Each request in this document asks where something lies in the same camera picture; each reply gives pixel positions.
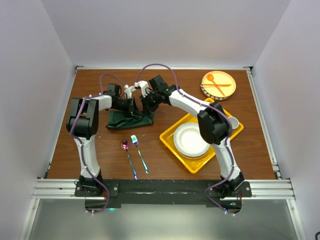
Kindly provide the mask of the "dark green cloth napkin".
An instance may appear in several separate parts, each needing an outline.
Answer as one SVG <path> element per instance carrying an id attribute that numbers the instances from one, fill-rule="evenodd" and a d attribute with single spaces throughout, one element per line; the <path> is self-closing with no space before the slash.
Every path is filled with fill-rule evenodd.
<path id="1" fill-rule="evenodd" d="M 154 123 L 154 114 L 146 113 L 142 118 L 131 116 L 123 111 L 111 111 L 106 128 L 111 130 L 126 130 L 145 126 L 150 126 Z"/>

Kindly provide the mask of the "iridescent metal fork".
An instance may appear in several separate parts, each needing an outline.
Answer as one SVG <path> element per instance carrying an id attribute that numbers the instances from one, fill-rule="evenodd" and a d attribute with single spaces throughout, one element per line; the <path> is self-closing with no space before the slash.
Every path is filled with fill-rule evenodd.
<path id="1" fill-rule="evenodd" d="M 146 174 L 149 174 L 148 166 L 147 166 L 147 164 L 146 164 L 146 162 L 145 162 L 145 160 L 144 160 L 144 158 L 143 158 L 143 155 L 142 155 L 142 153 L 141 153 L 141 151 L 140 151 L 140 149 L 139 149 L 139 141 L 138 141 L 137 136 L 136 136 L 136 135 L 131 135 L 130 138 L 131 138 L 131 141 L 132 141 L 133 145 L 134 145 L 134 146 L 136 147 L 136 149 L 137 149 L 137 152 L 138 152 L 138 154 L 139 154 L 139 156 L 140 156 L 140 159 L 141 159 L 141 161 L 142 161 L 142 164 L 143 164 L 145 173 L 146 173 Z"/>

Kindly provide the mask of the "iridescent metal spoon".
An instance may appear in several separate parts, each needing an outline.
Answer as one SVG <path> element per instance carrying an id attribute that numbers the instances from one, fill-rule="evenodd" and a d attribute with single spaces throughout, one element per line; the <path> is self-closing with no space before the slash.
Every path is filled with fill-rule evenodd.
<path id="1" fill-rule="evenodd" d="M 128 157 L 128 160 L 129 160 L 132 172 L 133 172 L 134 179 L 138 180 L 138 175 L 137 175 L 137 172 L 135 170 L 135 167 L 133 165 L 133 162 L 132 162 L 132 159 L 131 159 L 131 156 L 130 156 L 130 153 L 129 153 L 129 143 L 128 143 L 128 141 L 127 140 L 122 141 L 120 146 L 121 146 L 121 149 L 124 150 L 126 152 L 126 154 L 127 154 L 127 157 Z"/>

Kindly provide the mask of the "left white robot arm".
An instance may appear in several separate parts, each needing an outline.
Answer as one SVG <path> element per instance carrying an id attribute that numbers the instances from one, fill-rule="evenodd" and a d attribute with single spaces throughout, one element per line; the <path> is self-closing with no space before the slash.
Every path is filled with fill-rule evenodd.
<path id="1" fill-rule="evenodd" d="M 66 121 L 66 129 L 74 139 L 80 160 L 80 177 L 76 186 L 92 196 L 107 193 L 98 164 L 95 139 L 99 128 L 99 113 L 110 110 L 108 129 L 126 130 L 142 127 L 153 122 L 153 118 L 138 109 L 132 93 L 141 90 L 147 95 L 148 84 L 140 81 L 132 86 L 121 87 L 110 83 L 107 90 L 97 95 L 73 98 Z"/>

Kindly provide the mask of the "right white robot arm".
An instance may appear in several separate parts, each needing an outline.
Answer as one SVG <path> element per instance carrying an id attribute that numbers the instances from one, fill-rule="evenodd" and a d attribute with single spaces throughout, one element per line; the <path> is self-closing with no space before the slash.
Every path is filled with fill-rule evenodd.
<path id="1" fill-rule="evenodd" d="M 221 104 L 217 101 L 207 103 L 200 100 L 177 85 L 168 86 L 160 75 L 149 80 L 146 87 L 140 86 L 139 89 L 142 93 L 142 105 L 150 112 L 155 112 L 160 104 L 168 104 L 197 118 L 200 135 L 213 147 L 220 167 L 221 181 L 211 188 L 224 195 L 235 196 L 245 179 L 231 148 L 232 124 Z"/>

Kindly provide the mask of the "white ceramic plate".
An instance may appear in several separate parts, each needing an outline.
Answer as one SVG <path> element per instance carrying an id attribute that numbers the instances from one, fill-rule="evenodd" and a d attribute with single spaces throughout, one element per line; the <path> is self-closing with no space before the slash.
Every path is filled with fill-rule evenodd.
<path id="1" fill-rule="evenodd" d="M 180 125 L 174 132 L 173 143 L 182 155 L 190 158 L 199 158 L 210 148 L 200 134 L 199 125 L 195 122 Z"/>

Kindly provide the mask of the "orange plastic spoon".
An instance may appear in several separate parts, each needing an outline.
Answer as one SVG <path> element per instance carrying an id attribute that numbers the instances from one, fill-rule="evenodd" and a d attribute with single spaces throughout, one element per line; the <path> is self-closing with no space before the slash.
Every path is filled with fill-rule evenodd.
<path id="1" fill-rule="evenodd" d="M 210 82 L 210 83 L 207 83 L 207 84 L 217 84 L 215 81 L 214 81 L 214 76 L 212 74 L 208 74 L 207 75 L 207 80 Z M 224 92 L 221 90 L 221 87 L 216 87 L 218 89 L 218 91 L 223 95 L 225 96 Z"/>

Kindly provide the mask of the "wicker plate holder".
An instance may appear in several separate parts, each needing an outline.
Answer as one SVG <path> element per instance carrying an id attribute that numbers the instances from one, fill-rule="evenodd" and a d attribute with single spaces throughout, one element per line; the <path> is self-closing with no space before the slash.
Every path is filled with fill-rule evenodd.
<path id="1" fill-rule="evenodd" d="M 223 96 L 216 87 L 208 87 L 208 86 L 203 86 L 202 84 L 200 85 L 201 91 L 209 98 L 212 98 L 217 101 L 223 101 L 228 98 L 230 98 L 233 94 L 233 92 L 229 89 L 224 90 L 224 87 L 221 87 L 220 89 L 223 91 L 225 96 Z"/>

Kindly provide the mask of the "orange plastic knife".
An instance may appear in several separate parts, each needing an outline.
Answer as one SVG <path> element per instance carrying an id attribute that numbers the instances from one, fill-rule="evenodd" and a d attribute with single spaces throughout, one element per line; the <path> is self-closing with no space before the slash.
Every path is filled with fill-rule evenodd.
<path id="1" fill-rule="evenodd" d="M 214 84 L 214 83 L 210 83 L 210 84 L 202 84 L 205 87 L 230 87 L 232 86 L 232 84 Z"/>

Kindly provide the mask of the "yellow plastic tray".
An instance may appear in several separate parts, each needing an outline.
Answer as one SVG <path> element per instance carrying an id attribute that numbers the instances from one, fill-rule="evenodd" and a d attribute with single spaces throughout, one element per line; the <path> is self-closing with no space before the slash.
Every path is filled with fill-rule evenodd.
<path id="1" fill-rule="evenodd" d="M 208 148 L 205 154 L 200 157 L 187 157 L 180 153 L 174 144 L 174 134 L 177 128 L 186 123 L 198 123 L 198 119 L 187 113 L 184 117 L 170 126 L 167 130 L 160 134 L 159 139 L 164 146 L 169 149 L 173 155 L 184 165 L 184 167 L 192 174 L 197 173 L 216 153 L 212 146 Z"/>

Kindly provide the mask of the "grey ceramic mug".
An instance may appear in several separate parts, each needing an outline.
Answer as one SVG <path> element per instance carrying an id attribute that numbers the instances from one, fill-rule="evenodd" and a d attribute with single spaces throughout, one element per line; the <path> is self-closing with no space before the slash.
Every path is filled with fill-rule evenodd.
<path id="1" fill-rule="evenodd" d="M 238 121 L 238 119 L 235 118 L 234 116 L 229 116 L 228 119 L 231 123 L 232 129 L 236 130 L 240 125 L 240 122 Z"/>

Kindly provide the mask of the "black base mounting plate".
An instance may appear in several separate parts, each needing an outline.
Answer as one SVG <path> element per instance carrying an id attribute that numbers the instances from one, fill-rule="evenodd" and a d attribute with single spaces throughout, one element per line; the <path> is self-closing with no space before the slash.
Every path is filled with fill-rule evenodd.
<path id="1" fill-rule="evenodd" d="M 85 198 L 88 211 L 121 208 L 123 205 L 205 205 L 212 208 L 220 204 L 225 210 L 237 213 L 242 199 L 252 196 L 251 185 L 244 181 L 236 190 L 217 180 L 178 179 L 104 179 L 108 192 L 94 180 L 85 183 L 75 180 L 76 197 Z"/>

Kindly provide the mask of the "aluminium right frame rail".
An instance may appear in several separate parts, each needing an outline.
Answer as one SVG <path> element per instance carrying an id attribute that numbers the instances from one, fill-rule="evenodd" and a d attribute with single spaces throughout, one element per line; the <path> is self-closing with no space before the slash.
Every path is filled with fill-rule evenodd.
<path id="1" fill-rule="evenodd" d="M 263 132 L 264 139 L 265 139 L 265 142 L 266 142 L 266 147 L 267 147 L 267 150 L 268 150 L 268 154 L 269 154 L 269 158 L 270 158 L 270 161 L 271 161 L 271 165 L 272 165 L 272 169 L 273 169 L 275 178 L 277 180 L 282 180 L 282 174 L 281 174 L 281 171 L 280 171 L 280 168 L 279 168 L 279 164 L 278 164 L 275 152 L 274 152 L 274 148 L 273 148 L 273 145 L 272 145 L 272 142 L 271 142 L 270 134 L 269 134 L 268 127 L 267 127 L 267 124 L 266 124 L 266 120 L 265 120 L 265 116 L 264 116 L 264 113 L 263 113 L 263 110 L 262 110 L 262 106 L 261 106 L 261 103 L 260 103 L 260 99 L 259 99 L 259 96 L 258 96 L 258 92 L 257 92 L 257 89 L 256 89 L 255 80 L 254 80 L 254 77 L 253 77 L 253 74 L 252 74 L 252 68 L 253 67 L 244 67 L 244 70 L 246 71 L 246 74 L 247 74 L 247 77 L 248 77 L 248 81 L 249 81 L 250 88 L 251 88 L 252 95 L 253 95 L 253 99 L 254 99 L 254 102 L 255 102 L 255 105 L 256 105 L 257 114 L 258 114 L 258 117 L 259 117 L 259 120 L 260 120 L 262 132 Z"/>

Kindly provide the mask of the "aluminium frame rail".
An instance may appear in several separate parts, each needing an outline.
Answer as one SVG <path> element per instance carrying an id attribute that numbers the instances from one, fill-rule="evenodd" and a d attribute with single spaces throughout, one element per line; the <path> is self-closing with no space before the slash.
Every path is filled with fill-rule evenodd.
<path id="1" fill-rule="evenodd" d="M 294 200 L 295 194 L 289 179 L 249 180 L 253 199 Z M 31 197 L 33 199 L 72 199 L 76 186 L 73 179 L 38 179 Z"/>
<path id="2" fill-rule="evenodd" d="M 264 116 L 264 113 L 263 113 L 263 110 L 262 110 L 262 106 L 261 106 L 261 103 L 260 103 L 260 99 L 259 99 L 259 96 L 258 96 L 258 92 L 257 92 L 257 89 L 256 89 L 255 80 L 254 80 L 254 77 L 253 77 L 253 74 L 252 74 L 252 68 L 253 67 L 244 67 L 244 70 L 246 71 L 246 74 L 247 74 L 247 77 L 248 77 L 248 81 L 249 81 L 250 88 L 251 88 L 252 95 L 253 95 L 253 99 L 254 99 L 254 102 L 255 102 L 255 105 L 256 105 L 257 114 L 258 114 L 258 117 L 259 117 L 259 120 L 260 120 L 262 132 L 263 132 L 264 139 L 265 139 L 265 142 L 266 142 L 266 147 L 267 147 L 267 150 L 268 150 L 268 154 L 269 154 L 269 158 L 270 158 L 270 161 L 271 161 L 271 165 L 272 165 L 272 169 L 273 169 L 275 178 L 277 180 L 282 180 L 282 174 L 281 174 L 281 171 L 280 171 L 280 168 L 279 168 L 279 164 L 278 164 L 275 152 L 274 152 L 274 148 L 273 148 L 273 145 L 272 145 L 272 142 L 271 142 L 270 134 L 269 134 L 268 127 L 267 127 L 267 124 L 266 124 L 266 120 L 265 120 L 265 116 Z"/>

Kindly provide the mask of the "aluminium front frame rail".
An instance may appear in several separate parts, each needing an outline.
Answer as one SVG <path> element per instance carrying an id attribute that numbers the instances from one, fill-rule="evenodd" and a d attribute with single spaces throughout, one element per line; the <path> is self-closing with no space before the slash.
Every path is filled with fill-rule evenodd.
<path id="1" fill-rule="evenodd" d="M 253 199 L 294 200 L 295 194 L 289 179 L 249 180 Z M 72 199 L 76 186 L 73 179 L 38 179 L 31 197 L 33 199 Z"/>

